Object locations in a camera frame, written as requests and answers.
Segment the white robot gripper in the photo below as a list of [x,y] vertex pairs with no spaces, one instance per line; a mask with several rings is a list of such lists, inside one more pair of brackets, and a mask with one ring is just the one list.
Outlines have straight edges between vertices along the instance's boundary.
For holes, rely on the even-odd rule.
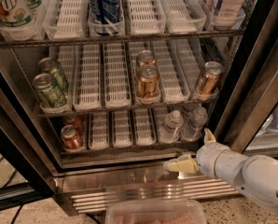
[[186,174],[196,174],[200,169],[204,175],[215,177],[215,163],[219,157],[221,155],[224,155],[225,158],[234,157],[236,153],[228,146],[216,143],[215,136],[208,128],[204,129],[203,142],[204,145],[198,149],[196,154],[197,162],[190,154],[186,154],[166,161],[163,164],[164,169],[169,172]]

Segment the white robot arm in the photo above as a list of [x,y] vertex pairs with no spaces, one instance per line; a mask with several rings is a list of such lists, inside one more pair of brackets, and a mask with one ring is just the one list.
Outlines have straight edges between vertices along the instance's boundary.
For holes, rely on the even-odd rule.
[[248,157],[218,143],[205,128],[204,145],[196,159],[190,154],[166,161],[168,172],[193,174],[200,171],[213,179],[221,179],[254,203],[278,212],[278,160],[265,155]]

